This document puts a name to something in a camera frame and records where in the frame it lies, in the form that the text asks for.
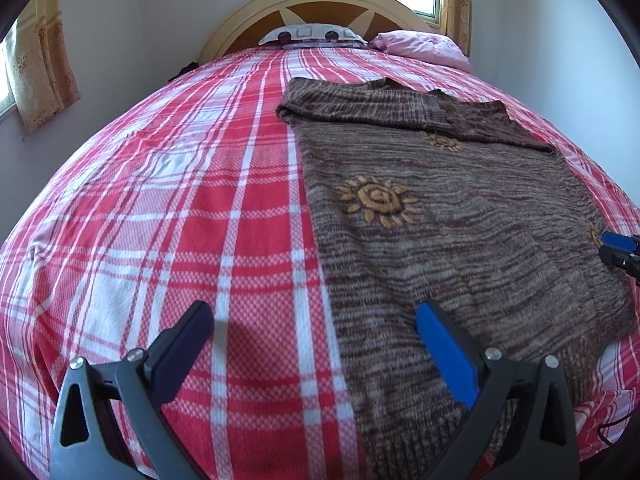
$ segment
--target brown knitted sweater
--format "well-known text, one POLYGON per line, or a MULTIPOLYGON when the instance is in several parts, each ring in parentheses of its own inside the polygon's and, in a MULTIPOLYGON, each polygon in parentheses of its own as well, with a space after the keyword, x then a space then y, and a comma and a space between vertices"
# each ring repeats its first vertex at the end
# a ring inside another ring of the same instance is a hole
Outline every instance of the brown knitted sweater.
POLYGON ((587 397, 633 303, 598 257, 604 218, 558 151, 501 102, 389 79, 294 78, 278 114, 302 150, 342 366, 380 478, 418 478, 464 413, 415 331, 427 296, 485 347, 557 355, 574 404, 587 397))

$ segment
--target wooden headboard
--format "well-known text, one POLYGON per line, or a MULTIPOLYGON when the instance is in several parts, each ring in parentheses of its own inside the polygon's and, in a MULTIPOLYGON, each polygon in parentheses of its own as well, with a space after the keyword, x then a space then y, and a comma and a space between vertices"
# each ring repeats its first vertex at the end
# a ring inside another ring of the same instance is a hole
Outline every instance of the wooden headboard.
POLYGON ((299 23, 351 27, 367 41, 390 30, 431 30, 397 0, 251 0, 235 10, 211 35, 198 62, 206 63, 257 46, 274 28, 299 23))

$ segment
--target red and white plaid bedspread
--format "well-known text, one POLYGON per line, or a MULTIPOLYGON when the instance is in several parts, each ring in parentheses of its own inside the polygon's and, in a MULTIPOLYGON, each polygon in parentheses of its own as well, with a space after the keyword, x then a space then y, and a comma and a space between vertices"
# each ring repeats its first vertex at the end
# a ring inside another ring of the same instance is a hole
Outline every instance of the red and white plaid bedspread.
MULTIPOLYGON (((92 137, 2 246, 0 427, 39 478, 48 476, 49 434, 69 359, 97 364, 146 348, 194 300, 214 309, 213 341, 164 412, 200 466, 212 478, 237 480, 368 475, 300 154, 274 113, 294 76, 389 76, 464 100, 501 100, 562 151, 614 231, 640 232, 638 209, 592 160, 475 77, 363 50, 257 48, 225 57, 92 137)), ((575 410, 583 458, 604 446, 598 425, 640 399, 639 356, 635 335, 600 361, 593 398, 575 410)), ((117 416, 124 420, 122 407, 117 416)), ((615 440, 623 427, 604 434, 615 440)))

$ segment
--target beige patterned curtain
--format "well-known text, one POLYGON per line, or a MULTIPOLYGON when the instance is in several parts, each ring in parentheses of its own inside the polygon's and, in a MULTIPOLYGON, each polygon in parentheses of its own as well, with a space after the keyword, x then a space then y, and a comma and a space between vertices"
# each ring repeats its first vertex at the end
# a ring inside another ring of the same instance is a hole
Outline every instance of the beige patterned curtain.
POLYGON ((36 130, 78 101, 58 0, 31 0, 5 45, 9 82, 27 131, 36 130))
POLYGON ((471 53, 471 0, 442 0, 440 33, 455 41, 466 56, 471 53))

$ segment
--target screw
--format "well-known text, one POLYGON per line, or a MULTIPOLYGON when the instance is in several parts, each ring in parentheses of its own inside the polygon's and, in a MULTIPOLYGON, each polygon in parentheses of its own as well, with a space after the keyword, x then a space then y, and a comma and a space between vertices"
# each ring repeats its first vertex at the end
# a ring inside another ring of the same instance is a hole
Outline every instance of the screw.
POLYGON ((78 370, 84 366, 84 357, 76 357, 75 359, 71 359, 69 363, 69 368, 72 370, 78 370))
POLYGON ((559 364, 560 361, 558 361, 558 358, 555 355, 548 355, 545 357, 545 365, 549 368, 558 368, 559 364))
POLYGON ((135 361, 140 361, 145 356, 145 351, 142 348, 134 348, 133 350, 129 350, 127 353, 126 359, 127 361, 133 363, 135 361))
POLYGON ((489 346, 489 348, 484 351, 484 356, 489 359, 489 361, 499 361, 502 359, 502 352, 495 346, 489 346))

